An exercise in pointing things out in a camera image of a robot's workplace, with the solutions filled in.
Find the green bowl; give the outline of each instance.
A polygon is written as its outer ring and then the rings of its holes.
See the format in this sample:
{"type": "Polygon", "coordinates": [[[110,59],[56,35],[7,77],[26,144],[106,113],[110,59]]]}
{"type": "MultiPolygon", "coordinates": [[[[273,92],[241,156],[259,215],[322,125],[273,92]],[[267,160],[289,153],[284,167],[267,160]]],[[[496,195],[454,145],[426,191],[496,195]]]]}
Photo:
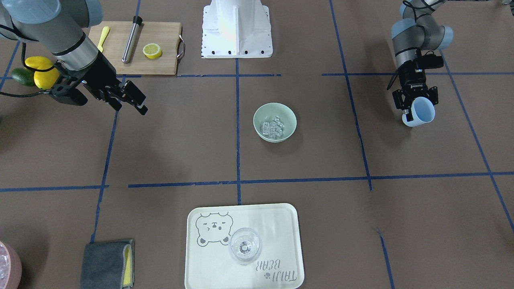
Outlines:
{"type": "Polygon", "coordinates": [[[287,106],[271,102],[266,103],[261,106],[253,115],[253,127],[257,134],[261,137],[261,139],[268,142],[281,142],[285,141],[288,137],[290,137],[296,130],[296,115],[290,108],[287,106]],[[280,139],[271,139],[267,138],[265,135],[261,133],[261,126],[264,121],[266,121],[270,117],[278,116],[280,121],[284,123],[284,132],[282,134],[282,138],[280,139]]]}

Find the pink bowl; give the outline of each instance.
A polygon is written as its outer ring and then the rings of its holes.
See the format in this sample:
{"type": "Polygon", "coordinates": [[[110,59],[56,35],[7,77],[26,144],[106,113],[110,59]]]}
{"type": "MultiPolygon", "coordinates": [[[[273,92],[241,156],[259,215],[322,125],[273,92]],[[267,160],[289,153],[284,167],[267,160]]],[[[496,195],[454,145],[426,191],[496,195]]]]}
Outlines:
{"type": "Polygon", "coordinates": [[[7,273],[7,285],[5,289],[16,289],[20,284],[20,280],[22,278],[22,263],[16,251],[11,248],[6,243],[0,242],[0,245],[3,245],[7,251],[7,256],[9,258],[9,272],[7,273]]]}

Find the bowl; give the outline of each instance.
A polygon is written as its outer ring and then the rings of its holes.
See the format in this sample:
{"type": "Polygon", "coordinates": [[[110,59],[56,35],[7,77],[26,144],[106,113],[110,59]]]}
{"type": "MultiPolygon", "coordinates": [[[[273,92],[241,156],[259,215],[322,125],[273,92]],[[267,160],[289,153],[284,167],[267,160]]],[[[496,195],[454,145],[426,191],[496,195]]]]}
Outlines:
{"type": "Polygon", "coordinates": [[[277,102],[264,104],[259,109],[257,109],[257,111],[255,111],[255,114],[253,115],[253,127],[255,128],[255,131],[261,137],[261,139],[268,142],[285,141],[295,132],[296,125],[297,120],[295,113],[287,106],[277,102]],[[280,118],[280,121],[284,124],[284,131],[282,137],[279,139],[268,138],[261,132],[262,124],[265,121],[270,121],[270,119],[272,119],[275,116],[278,116],[280,118]]]}
{"type": "Polygon", "coordinates": [[[3,246],[7,251],[7,258],[9,260],[9,269],[7,272],[7,283],[5,289],[16,289],[20,284],[22,278],[22,263],[16,251],[6,243],[0,241],[0,246],[3,246]]]}

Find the wooden cutting board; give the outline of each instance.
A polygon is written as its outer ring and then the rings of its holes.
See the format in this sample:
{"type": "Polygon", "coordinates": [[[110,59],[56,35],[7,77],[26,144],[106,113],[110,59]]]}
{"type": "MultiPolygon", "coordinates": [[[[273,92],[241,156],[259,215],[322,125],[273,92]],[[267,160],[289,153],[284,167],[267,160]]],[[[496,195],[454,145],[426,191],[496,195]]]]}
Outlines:
{"type": "Polygon", "coordinates": [[[93,26],[89,38],[95,45],[100,41],[104,26],[111,28],[103,46],[103,54],[116,69],[117,74],[128,75],[175,75],[177,74],[177,51],[182,30],[181,23],[143,22],[139,40],[134,49],[131,63],[121,62],[127,40],[132,30],[131,21],[104,21],[93,26]],[[148,43],[157,43],[162,49],[162,56],[149,59],[143,54],[143,47],[148,43]]]}

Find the folded cloth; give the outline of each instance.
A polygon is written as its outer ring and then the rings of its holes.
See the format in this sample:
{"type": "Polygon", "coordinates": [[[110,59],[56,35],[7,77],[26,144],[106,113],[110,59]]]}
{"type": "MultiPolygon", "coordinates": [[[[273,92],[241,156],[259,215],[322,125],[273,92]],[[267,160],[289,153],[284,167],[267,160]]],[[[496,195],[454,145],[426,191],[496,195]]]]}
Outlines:
{"type": "Polygon", "coordinates": [[[134,240],[87,244],[80,289],[122,289],[134,286],[134,240]]]}

